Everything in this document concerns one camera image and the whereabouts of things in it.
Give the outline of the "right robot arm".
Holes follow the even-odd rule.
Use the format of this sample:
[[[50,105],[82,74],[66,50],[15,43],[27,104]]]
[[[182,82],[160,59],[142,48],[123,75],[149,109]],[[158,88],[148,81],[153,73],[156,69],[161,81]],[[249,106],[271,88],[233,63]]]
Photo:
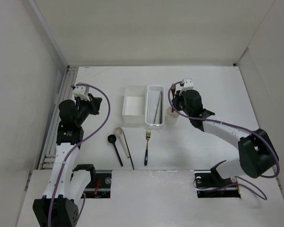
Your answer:
[[[265,172],[274,166],[276,173],[269,178],[279,175],[279,157],[265,130],[252,131],[222,121],[203,107],[201,96],[194,89],[178,90],[174,98],[169,98],[169,104],[177,114],[188,118],[196,129],[222,139],[238,151],[237,158],[223,160],[212,167],[210,181],[213,185],[221,186],[227,178],[241,175],[267,178]]]

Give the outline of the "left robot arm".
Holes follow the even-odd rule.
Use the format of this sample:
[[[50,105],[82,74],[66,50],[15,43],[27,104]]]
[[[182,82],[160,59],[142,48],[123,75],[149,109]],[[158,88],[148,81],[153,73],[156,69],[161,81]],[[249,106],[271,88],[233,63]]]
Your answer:
[[[74,227],[80,212],[78,203],[85,187],[96,183],[92,164],[75,165],[84,130],[82,123],[90,115],[98,115],[102,98],[88,94],[84,100],[62,101],[56,139],[56,157],[52,174],[42,198],[34,200],[33,211],[42,227]]]

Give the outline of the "brown wooden fork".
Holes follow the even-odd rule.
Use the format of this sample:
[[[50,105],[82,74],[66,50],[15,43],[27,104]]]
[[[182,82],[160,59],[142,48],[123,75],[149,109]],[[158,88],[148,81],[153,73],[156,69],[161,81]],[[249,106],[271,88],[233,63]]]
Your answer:
[[[175,84],[172,84],[172,86],[171,86],[171,93],[172,93],[171,112],[174,113],[174,108],[173,107],[176,107],[176,105],[177,105],[177,100],[175,99],[176,98],[176,85]]]

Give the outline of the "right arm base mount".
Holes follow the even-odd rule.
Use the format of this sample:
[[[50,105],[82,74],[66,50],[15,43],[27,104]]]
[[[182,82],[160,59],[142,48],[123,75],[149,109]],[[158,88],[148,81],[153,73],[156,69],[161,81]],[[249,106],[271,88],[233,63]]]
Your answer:
[[[230,178],[222,179],[211,170],[194,171],[198,198],[241,198],[239,187]]]

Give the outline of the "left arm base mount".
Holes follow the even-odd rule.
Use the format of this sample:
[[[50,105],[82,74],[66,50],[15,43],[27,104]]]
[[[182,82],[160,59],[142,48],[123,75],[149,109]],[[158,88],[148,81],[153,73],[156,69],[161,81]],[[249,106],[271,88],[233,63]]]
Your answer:
[[[96,171],[96,178],[85,188],[87,199],[109,199],[111,196],[112,171]]]

